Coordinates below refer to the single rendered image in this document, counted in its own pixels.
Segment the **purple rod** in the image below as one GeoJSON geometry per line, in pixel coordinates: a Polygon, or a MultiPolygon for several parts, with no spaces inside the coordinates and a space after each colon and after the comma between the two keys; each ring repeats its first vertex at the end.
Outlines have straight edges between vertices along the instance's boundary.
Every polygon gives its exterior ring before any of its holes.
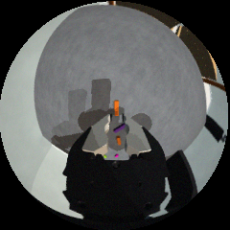
{"type": "Polygon", "coordinates": [[[122,130],[123,128],[125,128],[125,123],[123,123],[120,126],[117,126],[116,128],[114,128],[114,132],[116,133],[116,132],[122,130]]]}

